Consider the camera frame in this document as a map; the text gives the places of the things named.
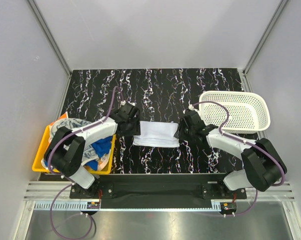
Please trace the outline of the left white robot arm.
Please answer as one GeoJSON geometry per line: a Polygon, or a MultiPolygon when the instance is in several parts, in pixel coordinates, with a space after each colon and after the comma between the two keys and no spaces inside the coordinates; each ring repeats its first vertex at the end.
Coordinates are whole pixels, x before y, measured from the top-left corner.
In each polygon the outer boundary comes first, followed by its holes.
{"type": "Polygon", "coordinates": [[[87,198],[98,194],[99,181],[82,165],[85,147],[113,135],[132,137],[141,134],[140,109],[123,102],[117,110],[83,127],[60,127],[43,158],[50,171],[57,170],[81,187],[87,198]]]}

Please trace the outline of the blue patterned grey towel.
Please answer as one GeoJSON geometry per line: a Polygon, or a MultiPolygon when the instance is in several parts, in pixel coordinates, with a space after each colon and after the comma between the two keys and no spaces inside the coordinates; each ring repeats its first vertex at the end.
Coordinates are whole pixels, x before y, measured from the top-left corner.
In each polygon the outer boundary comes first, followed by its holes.
{"type": "MultiPolygon", "coordinates": [[[[76,129],[84,127],[91,124],[90,121],[79,119],[79,118],[61,118],[55,121],[52,126],[49,127],[49,139],[48,144],[51,143],[53,137],[55,136],[57,130],[61,127],[66,127],[68,129],[76,129]]],[[[100,157],[96,153],[92,145],[88,145],[84,148],[82,156],[82,165],[87,165],[93,170],[98,169],[98,160],[100,157]]]]}

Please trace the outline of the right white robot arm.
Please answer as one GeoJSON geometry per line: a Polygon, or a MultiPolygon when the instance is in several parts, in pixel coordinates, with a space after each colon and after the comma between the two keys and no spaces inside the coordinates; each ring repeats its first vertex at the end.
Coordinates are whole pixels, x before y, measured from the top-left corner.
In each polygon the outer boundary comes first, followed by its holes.
{"type": "Polygon", "coordinates": [[[222,198],[229,198],[236,190],[255,188],[260,192],[285,182],[287,168],[273,144],[266,138],[251,140],[224,132],[213,124],[205,125],[200,115],[189,110],[180,119],[175,138],[195,142],[227,152],[242,160],[243,169],[228,173],[217,186],[222,198]]]}

